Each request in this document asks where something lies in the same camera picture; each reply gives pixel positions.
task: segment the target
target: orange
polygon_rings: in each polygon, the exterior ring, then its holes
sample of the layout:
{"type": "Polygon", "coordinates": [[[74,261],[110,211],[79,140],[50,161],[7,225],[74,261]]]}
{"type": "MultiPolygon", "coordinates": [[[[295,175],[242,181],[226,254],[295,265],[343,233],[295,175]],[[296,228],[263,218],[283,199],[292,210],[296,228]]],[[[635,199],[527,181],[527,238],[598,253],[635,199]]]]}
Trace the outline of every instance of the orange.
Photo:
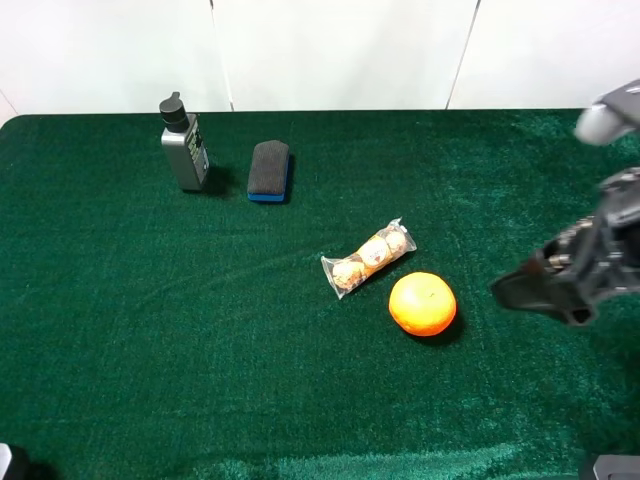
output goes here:
{"type": "Polygon", "coordinates": [[[402,277],[391,290],[389,312],[412,335],[437,335],[456,315],[456,298],[437,275],[414,272],[402,277]]]}

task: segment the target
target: gray bottle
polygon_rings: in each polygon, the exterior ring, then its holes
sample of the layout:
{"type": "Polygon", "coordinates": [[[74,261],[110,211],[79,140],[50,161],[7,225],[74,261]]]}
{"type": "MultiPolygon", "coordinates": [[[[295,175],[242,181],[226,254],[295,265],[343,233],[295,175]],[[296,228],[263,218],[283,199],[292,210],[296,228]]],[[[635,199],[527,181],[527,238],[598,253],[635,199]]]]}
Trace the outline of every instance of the gray bottle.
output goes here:
{"type": "Polygon", "coordinates": [[[198,128],[198,118],[193,113],[187,114],[179,92],[173,92],[160,103],[160,113],[166,124],[162,148],[178,186],[184,191],[202,190],[209,173],[209,158],[198,128]]]}

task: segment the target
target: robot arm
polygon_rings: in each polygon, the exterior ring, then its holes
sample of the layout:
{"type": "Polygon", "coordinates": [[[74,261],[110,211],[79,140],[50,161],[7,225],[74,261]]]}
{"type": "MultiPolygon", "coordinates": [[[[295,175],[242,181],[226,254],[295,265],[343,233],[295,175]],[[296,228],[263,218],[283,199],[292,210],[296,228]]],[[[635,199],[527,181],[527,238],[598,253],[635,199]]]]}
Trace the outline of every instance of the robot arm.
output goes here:
{"type": "Polygon", "coordinates": [[[0,443],[0,480],[23,480],[29,468],[27,452],[0,443]]]}
{"type": "MultiPolygon", "coordinates": [[[[585,110],[575,135],[606,145],[640,130],[640,80],[604,95],[585,110]]],[[[640,168],[600,185],[593,215],[558,234],[515,272],[491,286],[504,307],[546,313],[572,325],[596,317],[605,298],[640,292],[640,168]]]]}

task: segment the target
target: black object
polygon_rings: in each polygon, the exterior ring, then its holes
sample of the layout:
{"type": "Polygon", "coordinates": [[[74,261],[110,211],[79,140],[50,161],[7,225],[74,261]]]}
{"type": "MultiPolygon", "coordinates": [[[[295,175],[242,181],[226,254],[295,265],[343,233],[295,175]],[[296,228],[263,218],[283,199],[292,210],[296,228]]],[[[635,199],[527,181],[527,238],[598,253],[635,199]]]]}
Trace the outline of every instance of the black object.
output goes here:
{"type": "Polygon", "coordinates": [[[253,150],[247,196],[254,202],[282,202],[287,187],[289,146],[278,140],[262,142],[253,150]]]}
{"type": "Polygon", "coordinates": [[[29,469],[29,456],[22,448],[0,443],[0,480],[23,480],[29,469]]]}
{"type": "Polygon", "coordinates": [[[189,119],[184,103],[180,100],[180,92],[173,92],[169,98],[160,102],[160,114],[170,132],[186,132],[189,129],[189,119]]]}
{"type": "Polygon", "coordinates": [[[498,303],[584,325],[597,316],[600,301],[640,291],[640,168],[608,178],[600,190],[592,216],[493,283],[498,303]]]}

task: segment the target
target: bottle cap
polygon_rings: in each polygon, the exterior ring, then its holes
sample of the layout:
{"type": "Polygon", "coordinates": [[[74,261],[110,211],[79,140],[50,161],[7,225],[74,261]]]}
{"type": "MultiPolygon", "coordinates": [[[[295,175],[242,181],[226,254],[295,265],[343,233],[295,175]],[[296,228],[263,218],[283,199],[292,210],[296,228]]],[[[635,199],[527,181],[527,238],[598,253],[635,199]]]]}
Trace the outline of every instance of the bottle cap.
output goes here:
{"type": "Polygon", "coordinates": [[[160,114],[170,132],[184,132],[189,128],[189,119],[180,100],[180,92],[173,92],[169,98],[160,102],[160,114]]]}

